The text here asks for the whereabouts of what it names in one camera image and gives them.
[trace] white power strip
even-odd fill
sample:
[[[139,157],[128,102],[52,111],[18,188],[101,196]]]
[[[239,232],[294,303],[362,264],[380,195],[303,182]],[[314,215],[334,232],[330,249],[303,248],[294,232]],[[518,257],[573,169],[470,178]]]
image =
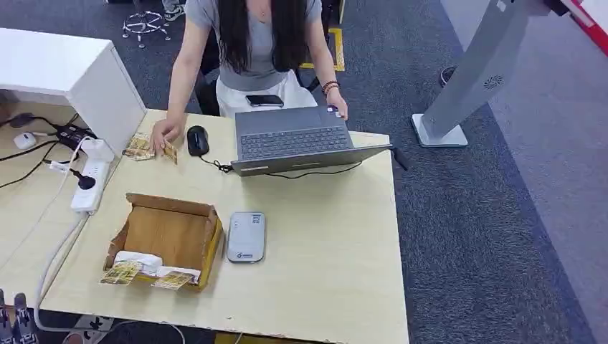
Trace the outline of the white power strip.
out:
[[[107,161],[91,158],[87,160],[85,169],[82,170],[82,175],[93,177],[95,179],[95,185],[88,190],[82,190],[81,188],[76,189],[71,205],[74,211],[92,212],[97,210],[109,170],[110,163]]]

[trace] woman's hand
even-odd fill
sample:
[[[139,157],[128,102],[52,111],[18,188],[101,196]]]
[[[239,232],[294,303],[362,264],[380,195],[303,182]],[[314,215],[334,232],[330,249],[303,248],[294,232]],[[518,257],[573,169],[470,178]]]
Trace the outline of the woman's hand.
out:
[[[344,120],[348,120],[348,106],[340,94],[340,89],[337,87],[329,89],[329,91],[327,91],[326,100],[328,105],[333,105],[338,108],[338,112]]]
[[[166,118],[154,123],[152,135],[150,135],[150,148],[155,152],[162,152],[165,142],[172,142],[184,132],[186,115],[178,118]]]

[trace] gold card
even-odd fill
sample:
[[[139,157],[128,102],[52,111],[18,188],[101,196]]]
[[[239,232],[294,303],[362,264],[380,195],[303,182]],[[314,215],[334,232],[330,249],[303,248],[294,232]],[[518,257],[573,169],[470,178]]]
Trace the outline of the gold card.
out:
[[[172,145],[170,142],[165,141],[165,148],[163,148],[164,155],[169,158],[169,160],[173,161],[175,165],[177,165],[177,148]]]
[[[104,285],[128,285],[143,265],[140,262],[118,262],[109,269],[99,283]]]
[[[135,133],[129,140],[127,148],[123,150],[123,155],[135,161],[153,159],[154,153],[150,151],[150,135]]]
[[[152,287],[165,288],[170,290],[177,290],[186,283],[192,281],[193,274],[187,274],[184,272],[171,271],[164,277],[159,278],[152,284]]]

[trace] bracelet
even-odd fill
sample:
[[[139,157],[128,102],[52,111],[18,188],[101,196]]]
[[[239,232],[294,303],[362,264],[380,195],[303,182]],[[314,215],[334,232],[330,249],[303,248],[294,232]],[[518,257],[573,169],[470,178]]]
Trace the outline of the bracelet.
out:
[[[329,86],[327,86],[327,88],[325,89],[325,92],[323,92],[323,94],[327,97],[329,90],[331,90],[332,88],[339,88],[339,87],[336,84],[329,85]]]
[[[335,87],[340,87],[340,83],[332,80],[332,81],[328,81],[324,84],[323,88],[321,89],[321,91],[323,92],[324,95],[327,95],[327,91],[328,91],[328,87],[331,85],[335,85]]]

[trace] woman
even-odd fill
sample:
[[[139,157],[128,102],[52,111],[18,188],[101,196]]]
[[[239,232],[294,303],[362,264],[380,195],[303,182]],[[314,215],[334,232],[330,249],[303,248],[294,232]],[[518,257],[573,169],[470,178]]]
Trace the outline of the woman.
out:
[[[217,100],[222,116],[260,110],[245,95],[277,95],[285,108],[316,106],[293,69],[310,52],[327,103],[348,119],[321,24],[321,0],[187,0],[186,29],[173,67],[167,117],[153,128],[156,151],[184,131],[184,109],[211,28],[221,52]]]

